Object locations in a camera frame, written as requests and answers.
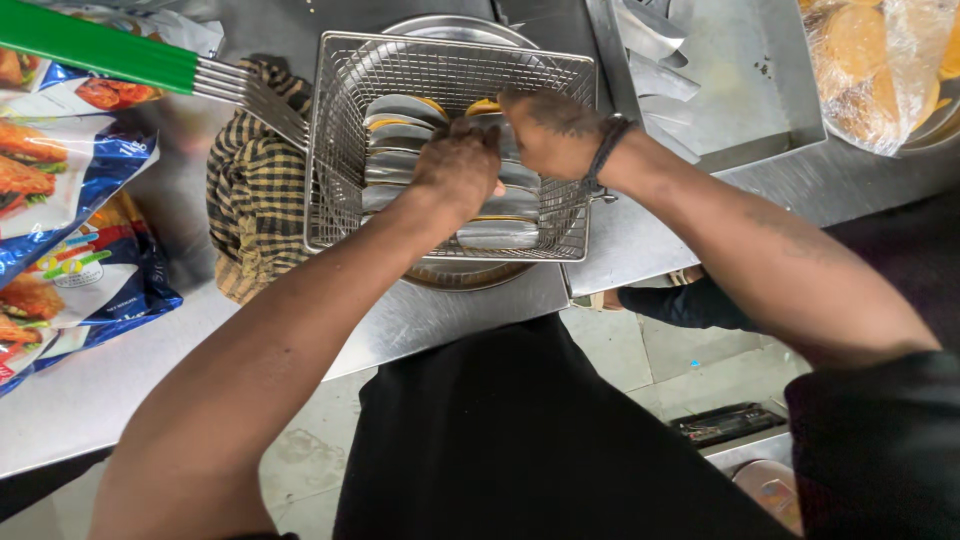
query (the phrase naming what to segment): black shirt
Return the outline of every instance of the black shirt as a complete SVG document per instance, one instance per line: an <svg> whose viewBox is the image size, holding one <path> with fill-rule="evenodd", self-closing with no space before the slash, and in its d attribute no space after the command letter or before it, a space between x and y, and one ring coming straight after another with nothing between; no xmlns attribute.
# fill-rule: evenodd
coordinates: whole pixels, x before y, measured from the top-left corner
<svg viewBox="0 0 960 540"><path fill-rule="evenodd" d="M960 535L960 362L786 389L806 536ZM550 315L380 367L335 538L793 538Z"/></svg>

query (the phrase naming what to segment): black pants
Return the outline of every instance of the black pants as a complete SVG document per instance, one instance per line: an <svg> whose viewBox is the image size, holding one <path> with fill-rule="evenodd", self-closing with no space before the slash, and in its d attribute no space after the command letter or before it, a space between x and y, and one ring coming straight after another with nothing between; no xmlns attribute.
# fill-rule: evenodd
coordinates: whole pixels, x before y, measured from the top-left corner
<svg viewBox="0 0 960 540"><path fill-rule="evenodd" d="M675 327L760 331L710 276L676 287L620 287L616 297L626 309Z"/></svg>

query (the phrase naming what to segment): hand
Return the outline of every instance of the hand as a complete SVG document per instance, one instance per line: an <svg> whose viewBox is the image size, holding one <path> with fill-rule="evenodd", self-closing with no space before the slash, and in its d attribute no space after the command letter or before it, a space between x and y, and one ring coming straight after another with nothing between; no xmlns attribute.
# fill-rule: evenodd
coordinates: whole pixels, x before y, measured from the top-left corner
<svg viewBox="0 0 960 540"><path fill-rule="evenodd" d="M410 184L414 191L429 189L459 220L458 227L476 217L491 194L503 196L500 171L500 129L486 132L457 118L450 129L438 129L420 150Z"/></svg>
<svg viewBox="0 0 960 540"><path fill-rule="evenodd" d="M504 90L500 108L527 167L564 180L587 175L604 136L604 117L553 90Z"/></svg>

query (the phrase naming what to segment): right hand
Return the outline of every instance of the right hand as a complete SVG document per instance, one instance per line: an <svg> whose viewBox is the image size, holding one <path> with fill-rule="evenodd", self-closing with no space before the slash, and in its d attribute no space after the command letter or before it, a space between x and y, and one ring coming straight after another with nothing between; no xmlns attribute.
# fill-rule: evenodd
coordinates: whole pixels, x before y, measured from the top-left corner
<svg viewBox="0 0 960 540"><path fill-rule="evenodd" d="M580 180L604 137L604 117L553 90L504 90L500 108L516 134L523 164L542 175Z"/></svg>

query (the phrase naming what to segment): left hand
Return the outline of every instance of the left hand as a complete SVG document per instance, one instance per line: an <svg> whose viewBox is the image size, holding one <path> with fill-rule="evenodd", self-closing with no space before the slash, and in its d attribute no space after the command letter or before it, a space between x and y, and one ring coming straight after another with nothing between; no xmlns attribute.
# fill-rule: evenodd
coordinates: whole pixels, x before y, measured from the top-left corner
<svg viewBox="0 0 960 540"><path fill-rule="evenodd" d="M476 217L491 194L506 193L500 171L500 129L485 132L457 118L450 129L438 129L420 150L411 188L429 189L459 225Z"/></svg>

